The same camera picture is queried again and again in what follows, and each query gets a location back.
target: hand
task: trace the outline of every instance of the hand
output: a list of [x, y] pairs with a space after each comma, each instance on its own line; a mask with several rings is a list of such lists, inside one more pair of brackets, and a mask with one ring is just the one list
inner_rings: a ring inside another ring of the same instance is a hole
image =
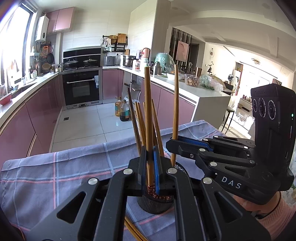
[[279, 203], [281, 195], [280, 192], [276, 192], [276, 194], [272, 197], [272, 199], [264, 204], [264, 205], [258, 205], [255, 203], [252, 203], [250, 201], [247, 201], [241, 197], [233, 195], [233, 198], [247, 211], [259, 211], [258, 214], [265, 214], [270, 213]]

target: ceiling light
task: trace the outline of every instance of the ceiling light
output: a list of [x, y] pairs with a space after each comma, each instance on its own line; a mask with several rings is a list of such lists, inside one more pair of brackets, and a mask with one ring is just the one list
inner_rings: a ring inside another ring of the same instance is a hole
[[253, 60], [254, 64], [259, 65], [260, 61], [258, 59], [255, 58], [251, 58], [251, 60]]
[[270, 6], [267, 3], [263, 3], [262, 6], [268, 10], [270, 9]]

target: oil bottle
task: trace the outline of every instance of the oil bottle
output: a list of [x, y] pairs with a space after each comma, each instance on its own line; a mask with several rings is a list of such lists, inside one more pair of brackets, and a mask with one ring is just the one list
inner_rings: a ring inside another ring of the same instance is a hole
[[121, 102], [121, 97], [117, 98], [118, 100], [115, 102], [115, 115], [119, 116], [120, 115], [120, 106], [122, 104]]
[[129, 105], [126, 103], [126, 100], [123, 100], [122, 104], [120, 106], [119, 118], [121, 121], [128, 121], [129, 120]]

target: stool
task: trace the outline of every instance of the stool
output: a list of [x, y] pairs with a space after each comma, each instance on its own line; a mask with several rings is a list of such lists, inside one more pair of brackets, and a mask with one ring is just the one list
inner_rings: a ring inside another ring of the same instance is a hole
[[225, 124], [226, 124], [226, 122], [227, 122], [227, 120], [228, 120], [228, 117], [229, 117], [229, 115], [230, 115], [231, 112], [233, 112], [233, 114], [232, 114], [232, 117], [231, 117], [231, 120], [230, 120], [230, 122], [229, 122], [229, 125], [228, 125], [228, 128], [227, 128], [226, 132], [228, 131], [229, 126], [230, 126], [230, 123], [231, 123], [232, 118], [233, 118], [233, 116], [234, 116], [234, 109], [233, 109], [233, 108], [231, 108], [230, 106], [228, 106], [228, 107], [227, 107], [227, 111], [228, 111], [228, 115], [227, 115], [226, 121], [224, 122], [224, 126], [223, 126], [221, 132], [223, 132], [223, 129], [224, 129], [224, 127], [225, 127]]

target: sink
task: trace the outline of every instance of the sink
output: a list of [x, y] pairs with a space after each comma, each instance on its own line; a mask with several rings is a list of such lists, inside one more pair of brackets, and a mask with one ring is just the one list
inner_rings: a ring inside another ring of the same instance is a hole
[[13, 98], [17, 97], [20, 93], [24, 92], [26, 89], [30, 88], [34, 84], [35, 83], [27, 84], [21, 88], [18, 88], [16, 91], [13, 91], [11, 94], [11, 98], [13, 99]]

